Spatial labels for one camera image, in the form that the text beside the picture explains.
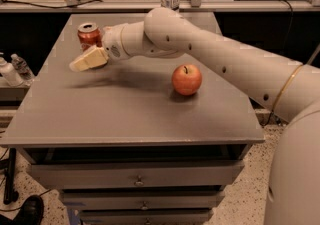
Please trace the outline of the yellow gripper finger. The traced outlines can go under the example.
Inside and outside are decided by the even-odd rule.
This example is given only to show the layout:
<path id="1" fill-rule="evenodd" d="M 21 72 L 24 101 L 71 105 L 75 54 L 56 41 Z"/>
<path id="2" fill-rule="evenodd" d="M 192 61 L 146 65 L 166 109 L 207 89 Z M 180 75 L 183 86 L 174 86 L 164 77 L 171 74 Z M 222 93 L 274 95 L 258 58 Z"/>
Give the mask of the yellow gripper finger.
<path id="1" fill-rule="evenodd" d="M 86 71 L 97 68 L 108 63 L 109 56 L 103 47 L 91 46 L 80 56 L 75 58 L 69 68 L 74 72 Z"/>

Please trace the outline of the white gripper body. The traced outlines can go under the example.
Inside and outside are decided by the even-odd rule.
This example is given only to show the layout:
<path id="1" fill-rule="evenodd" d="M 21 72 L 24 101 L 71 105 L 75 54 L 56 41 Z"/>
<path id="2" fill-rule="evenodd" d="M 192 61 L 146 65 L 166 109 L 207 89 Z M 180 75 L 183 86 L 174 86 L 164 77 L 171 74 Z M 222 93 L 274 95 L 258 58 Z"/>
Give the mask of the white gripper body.
<path id="1" fill-rule="evenodd" d="M 102 46 L 113 61 L 127 60 L 130 56 L 122 44 L 122 31 L 125 24 L 105 26 L 103 28 Z"/>

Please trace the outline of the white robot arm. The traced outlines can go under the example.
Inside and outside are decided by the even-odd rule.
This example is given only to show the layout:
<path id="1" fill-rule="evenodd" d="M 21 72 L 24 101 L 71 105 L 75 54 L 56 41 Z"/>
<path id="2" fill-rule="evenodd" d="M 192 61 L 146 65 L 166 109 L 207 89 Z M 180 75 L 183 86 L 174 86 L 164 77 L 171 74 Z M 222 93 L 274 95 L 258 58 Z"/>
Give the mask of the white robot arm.
<path id="1" fill-rule="evenodd" d="M 142 22 L 106 27 L 101 47 L 70 63 L 84 71 L 134 56 L 187 53 L 288 122 L 270 170 L 264 225 L 320 225 L 320 71 L 202 30 L 164 7 Z"/>

